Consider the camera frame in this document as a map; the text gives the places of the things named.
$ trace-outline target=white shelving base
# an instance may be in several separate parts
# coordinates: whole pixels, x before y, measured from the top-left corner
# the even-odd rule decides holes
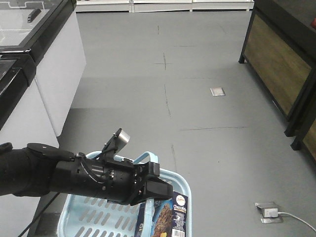
[[[76,11],[250,10],[253,6],[253,0],[79,0]]]
[[[253,8],[252,0],[193,0],[193,10],[250,10]]]
[[[79,0],[76,12],[84,11],[128,11],[131,12],[129,0]]]

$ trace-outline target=white cable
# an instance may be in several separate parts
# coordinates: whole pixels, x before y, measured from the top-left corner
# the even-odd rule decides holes
[[[311,225],[308,224],[306,221],[302,220],[301,218],[299,218],[299,217],[297,217],[297,216],[295,216],[295,215],[293,215],[293,214],[291,214],[291,213],[279,211],[278,214],[279,214],[279,215],[289,215],[289,216],[291,216],[291,217],[294,217],[295,219],[297,219],[297,220],[303,222],[304,224],[308,225],[313,231],[316,232],[316,229],[315,229],[313,226],[311,226]]]

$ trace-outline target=robotic arm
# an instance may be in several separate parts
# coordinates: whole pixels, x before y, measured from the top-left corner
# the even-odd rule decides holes
[[[114,159],[128,140],[119,129],[93,159],[39,143],[18,150],[4,143],[0,145],[0,196],[41,197],[55,191],[123,205],[171,198],[172,186],[158,178],[159,164]]]

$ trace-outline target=red object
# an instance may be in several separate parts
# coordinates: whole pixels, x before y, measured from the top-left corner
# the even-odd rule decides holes
[[[316,18],[314,19],[314,21],[311,22],[311,27],[316,29]]]

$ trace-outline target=plastic basket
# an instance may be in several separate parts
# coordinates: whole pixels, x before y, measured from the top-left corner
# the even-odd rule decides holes
[[[100,152],[92,152],[93,158]],[[150,152],[143,153],[133,163],[144,158],[158,163],[158,157]],[[115,156],[116,160],[124,157]],[[174,191],[189,197],[186,222],[186,237],[192,236],[192,199],[186,180],[179,174],[160,169],[160,178],[172,184]],[[119,205],[106,199],[68,195],[62,210],[58,227],[58,237],[133,237],[138,217],[139,205]],[[154,213],[154,200],[146,201],[144,228],[141,237],[149,237]]]

